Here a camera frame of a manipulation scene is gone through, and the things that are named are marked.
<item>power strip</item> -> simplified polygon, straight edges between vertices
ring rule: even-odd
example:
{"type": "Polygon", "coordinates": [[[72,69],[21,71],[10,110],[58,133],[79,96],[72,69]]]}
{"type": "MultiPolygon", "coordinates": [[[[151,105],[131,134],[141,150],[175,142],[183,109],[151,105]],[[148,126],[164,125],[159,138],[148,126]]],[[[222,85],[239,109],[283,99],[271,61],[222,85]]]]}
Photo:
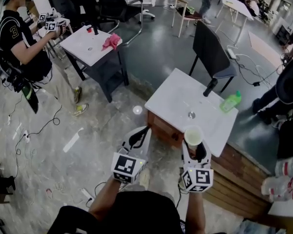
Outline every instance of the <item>power strip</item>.
{"type": "Polygon", "coordinates": [[[228,52],[231,59],[236,59],[236,55],[234,54],[232,49],[227,48],[227,52],[228,52]]]}

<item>green bottle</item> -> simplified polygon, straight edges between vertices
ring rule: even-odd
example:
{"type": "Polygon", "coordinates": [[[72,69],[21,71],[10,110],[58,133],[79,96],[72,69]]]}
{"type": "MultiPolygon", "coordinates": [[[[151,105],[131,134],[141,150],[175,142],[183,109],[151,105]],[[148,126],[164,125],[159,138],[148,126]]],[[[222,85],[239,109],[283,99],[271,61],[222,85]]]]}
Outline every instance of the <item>green bottle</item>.
{"type": "Polygon", "coordinates": [[[241,102],[241,99],[242,97],[240,91],[236,91],[235,95],[230,95],[220,104],[219,107],[224,113],[227,113],[236,105],[238,105],[241,102]]]}

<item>shoe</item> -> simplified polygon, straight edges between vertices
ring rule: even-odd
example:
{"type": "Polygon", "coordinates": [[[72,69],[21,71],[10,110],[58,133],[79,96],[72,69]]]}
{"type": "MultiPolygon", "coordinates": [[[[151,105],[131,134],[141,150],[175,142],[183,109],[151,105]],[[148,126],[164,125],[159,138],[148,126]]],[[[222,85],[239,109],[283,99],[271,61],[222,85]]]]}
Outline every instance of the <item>shoe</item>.
{"type": "Polygon", "coordinates": [[[76,112],[72,113],[72,116],[77,117],[79,115],[82,115],[87,109],[88,109],[88,104],[77,106],[76,107],[76,112]]]}
{"type": "Polygon", "coordinates": [[[253,114],[257,114],[259,110],[261,110],[261,107],[259,106],[259,102],[260,102],[260,99],[256,99],[253,101],[253,104],[252,104],[252,111],[253,111],[253,114]]]}
{"type": "Polygon", "coordinates": [[[12,186],[13,190],[15,191],[16,187],[15,187],[14,177],[10,176],[9,179],[11,180],[11,186],[12,186]]]}
{"type": "Polygon", "coordinates": [[[82,94],[82,88],[81,87],[75,88],[75,90],[74,90],[74,101],[75,101],[76,104],[78,103],[81,94],[82,94]]]}
{"type": "Polygon", "coordinates": [[[257,115],[266,125],[270,125],[272,123],[271,116],[268,113],[267,109],[263,111],[259,111],[257,115]]]}
{"type": "Polygon", "coordinates": [[[203,22],[206,23],[206,24],[211,24],[211,21],[208,20],[207,18],[203,18],[203,22]]]}

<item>wooden table base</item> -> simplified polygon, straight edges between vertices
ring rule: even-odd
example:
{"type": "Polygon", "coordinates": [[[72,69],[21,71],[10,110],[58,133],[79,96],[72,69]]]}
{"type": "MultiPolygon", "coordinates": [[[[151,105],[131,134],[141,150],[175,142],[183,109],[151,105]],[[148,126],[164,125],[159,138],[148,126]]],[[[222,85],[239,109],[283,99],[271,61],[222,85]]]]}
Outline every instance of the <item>wooden table base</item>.
{"type": "Polygon", "coordinates": [[[151,111],[148,111],[147,114],[147,125],[152,129],[152,134],[155,134],[158,138],[161,138],[172,146],[181,148],[184,134],[163,119],[157,117],[151,111]]]}

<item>desk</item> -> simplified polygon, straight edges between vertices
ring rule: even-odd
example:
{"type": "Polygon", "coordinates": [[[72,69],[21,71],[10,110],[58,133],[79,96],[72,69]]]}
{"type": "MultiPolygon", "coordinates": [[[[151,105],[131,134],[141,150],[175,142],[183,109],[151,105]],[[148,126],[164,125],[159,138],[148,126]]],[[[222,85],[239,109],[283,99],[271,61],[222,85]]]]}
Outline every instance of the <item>desk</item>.
{"type": "MultiPolygon", "coordinates": [[[[227,7],[229,7],[230,9],[236,11],[235,19],[233,19],[232,15],[231,15],[231,21],[232,21],[232,23],[233,23],[235,26],[237,26],[237,27],[240,28],[240,32],[239,32],[239,34],[238,34],[238,37],[237,37],[237,39],[236,39],[235,42],[234,42],[234,44],[237,44],[238,41],[239,41],[239,39],[240,39],[240,36],[241,36],[241,34],[242,34],[242,31],[243,31],[243,28],[244,28],[244,26],[245,26],[245,23],[246,23],[247,19],[252,20],[252,21],[253,21],[254,19],[253,19],[252,15],[250,14],[249,10],[247,9],[247,7],[245,6],[245,4],[241,3],[240,1],[238,1],[238,0],[222,0],[222,3],[223,3],[223,4],[222,4],[222,6],[221,6],[221,8],[220,8],[220,10],[219,10],[219,12],[218,12],[218,14],[216,15],[216,18],[219,16],[219,14],[221,13],[221,11],[222,11],[222,9],[223,9],[224,6],[227,6],[227,7]],[[245,17],[242,26],[236,24],[236,20],[237,20],[237,18],[238,18],[238,14],[239,14],[239,13],[242,14],[242,15],[245,17]]],[[[218,28],[216,29],[215,32],[217,32],[217,31],[219,30],[221,24],[222,24],[223,21],[226,19],[226,15],[227,15],[227,13],[225,14],[224,19],[221,21],[221,23],[219,24],[219,26],[218,26],[218,28]]]]}
{"type": "Polygon", "coordinates": [[[211,153],[219,157],[238,110],[233,108],[228,113],[222,112],[219,105],[223,99],[213,91],[205,97],[205,90],[206,86],[174,69],[145,104],[149,111],[148,124],[153,133],[176,147],[181,146],[188,126],[199,126],[211,153]],[[195,117],[190,118],[189,112],[194,112],[195,117]]]}
{"type": "Polygon", "coordinates": [[[80,78],[85,80],[83,74],[85,72],[97,81],[107,100],[111,102],[110,93],[122,82],[125,86],[129,84],[126,63],[123,58],[123,41],[119,40],[115,51],[111,46],[102,51],[102,45],[111,35],[100,30],[98,30],[98,33],[98,35],[94,35],[93,30],[88,33],[87,26],[84,26],[60,42],[60,46],[66,52],[80,78]],[[118,56],[119,64],[115,64],[111,60],[115,55],[118,56]],[[80,69],[76,60],[84,65],[82,69],[80,69]]]}

